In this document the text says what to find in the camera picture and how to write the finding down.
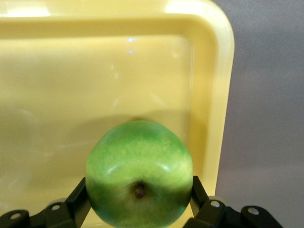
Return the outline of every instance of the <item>apple calyx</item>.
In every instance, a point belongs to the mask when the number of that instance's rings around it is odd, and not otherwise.
[[[137,183],[135,186],[135,197],[141,199],[145,195],[145,189],[143,183]]]

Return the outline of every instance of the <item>yellow tray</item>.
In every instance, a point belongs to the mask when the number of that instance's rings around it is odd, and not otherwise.
[[[67,197],[95,143],[133,119],[175,132],[213,195],[233,51],[209,0],[0,0],[0,215]]]

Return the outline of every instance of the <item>gray wall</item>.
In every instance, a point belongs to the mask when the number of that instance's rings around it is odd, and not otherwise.
[[[235,35],[216,195],[304,227],[304,1],[214,0]]]

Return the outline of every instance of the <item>apple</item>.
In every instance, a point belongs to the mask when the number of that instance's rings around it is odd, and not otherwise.
[[[130,121],[111,129],[86,164],[91,206],[116,228],[167,227],[187,207],[192,181],[187,147],[152,121]]]

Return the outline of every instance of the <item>screw hole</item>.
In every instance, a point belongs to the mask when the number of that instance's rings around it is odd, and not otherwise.
[[[213,206],[214,208],[219,208],[220,204],[219,204],[219,202],[213,200],[213,201],[211,201],[211,206]]]
[[[58,210],[60,208],[59,204],[52,206],[51,210]]]
[[[248,208],[248,212],[253,215],[259,215],[260,212],[256,208]]]
[[[13,220],[13,219],[17,219],[21,216],[21,213],[15,213],[13,215],[11,215],[10,219]]]

